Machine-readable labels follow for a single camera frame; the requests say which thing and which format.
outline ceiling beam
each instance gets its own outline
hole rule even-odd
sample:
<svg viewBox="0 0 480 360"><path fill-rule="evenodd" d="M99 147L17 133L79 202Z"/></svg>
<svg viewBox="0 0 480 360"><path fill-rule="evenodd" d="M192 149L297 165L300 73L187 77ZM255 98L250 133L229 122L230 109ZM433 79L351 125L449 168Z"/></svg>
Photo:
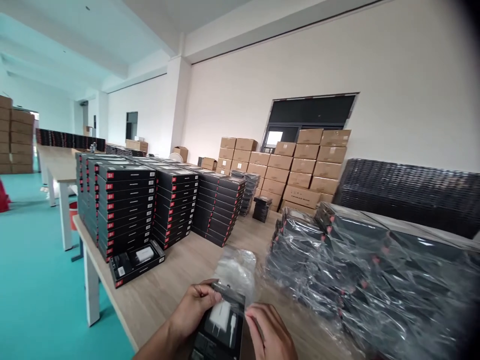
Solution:
<svg viewBox="0 0 480 360"><path fill-rule="evenodd" d="M118 60L102 48L84 41L77 34L55 23L50 18L33 11L27 6L22 6L16 0L0 0L0 8L2 13L8 17L50 38L66 49L70 49L92 61L119 78L127 78L129 67L126 63Z"/></svg>

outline stack of black trays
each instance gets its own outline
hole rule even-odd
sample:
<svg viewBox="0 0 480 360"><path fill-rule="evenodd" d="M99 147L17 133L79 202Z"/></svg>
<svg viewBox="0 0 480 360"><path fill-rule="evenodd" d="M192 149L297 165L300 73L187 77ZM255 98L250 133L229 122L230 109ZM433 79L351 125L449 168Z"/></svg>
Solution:
<svg viewBox="0 0 480 360"><path fill-rule="evenodd" d="M191 230L199 175L193 171L158 163L156 170L155 220L152 236L166 250Z"/></svg>
<svg viewBox="0 0 480 360"><path fill-rule="evenodd" d="M192 230L224 247L240 212L246 181L198 170L200 181Z"/></svg>

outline green floor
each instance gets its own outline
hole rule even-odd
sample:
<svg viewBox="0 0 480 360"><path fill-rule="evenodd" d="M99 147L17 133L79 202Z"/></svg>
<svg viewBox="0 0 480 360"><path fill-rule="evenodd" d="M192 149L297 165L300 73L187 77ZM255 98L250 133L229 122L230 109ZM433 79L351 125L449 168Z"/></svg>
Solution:
<svg viewBox="0 0 480 360"><path fill-rule="evenodd" d="M130 359L102 287L101 319L87 326L84 262L70 261L78 248L63 251L60 210L40 192L40 174L0 178L13 201L0 213L0 359Z"/></svg>

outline table leg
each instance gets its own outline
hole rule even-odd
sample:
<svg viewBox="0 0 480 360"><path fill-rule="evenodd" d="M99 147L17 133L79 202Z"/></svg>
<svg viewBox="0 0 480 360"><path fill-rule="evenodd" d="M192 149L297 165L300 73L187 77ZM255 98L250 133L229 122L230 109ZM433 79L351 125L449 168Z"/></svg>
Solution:
<svg viewBox="0 0 480 360"><path fill-rule="evenodd" d="M54 177L50 172L50 169L44 167L44 171L46 171L46 178L48 183L48 196L50 198L50 207L54 207L55 204L55 191L54 191Z"/></svg>
<svg viewBox="0 0 480 360"><path fill-rule="evenodd" d="M99 275L88 251L84 257L85 265L85 294L86 294L86 321L91 327L100 319L100 285Z"/></svg>
<svg viewBox="0 0 480 360"><path fill-rule="evenodd" d="M72 248L72 229L70 228L70 207L69 207L69 185L66 182L59 182L60 187L60 221L63 249Z"/></svg>

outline clear plastic packaging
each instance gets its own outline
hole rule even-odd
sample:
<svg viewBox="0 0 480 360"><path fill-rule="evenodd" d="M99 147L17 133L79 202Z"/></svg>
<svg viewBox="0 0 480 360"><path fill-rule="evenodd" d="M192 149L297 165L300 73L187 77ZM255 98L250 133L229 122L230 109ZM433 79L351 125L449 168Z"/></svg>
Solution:
<svg viewBox="0 0 480 360"><path fill-rule="evenodd" d="M367 358L446 360L468 336L479 251L456 235L322 202L314 217L284 209L261 276Z"/></svg>

